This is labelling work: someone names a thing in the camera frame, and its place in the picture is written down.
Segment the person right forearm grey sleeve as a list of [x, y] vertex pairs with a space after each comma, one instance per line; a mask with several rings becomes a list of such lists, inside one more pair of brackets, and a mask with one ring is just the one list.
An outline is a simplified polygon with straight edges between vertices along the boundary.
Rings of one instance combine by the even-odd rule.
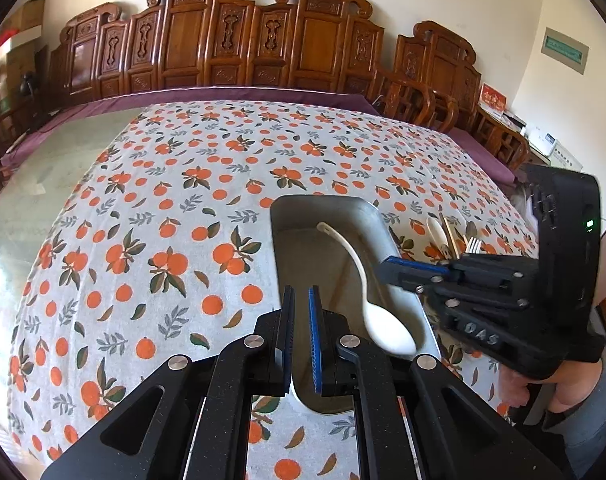
[[606, 479], [606, 366], [591, 395], [550, 431], [564, 437], [574, 478]]

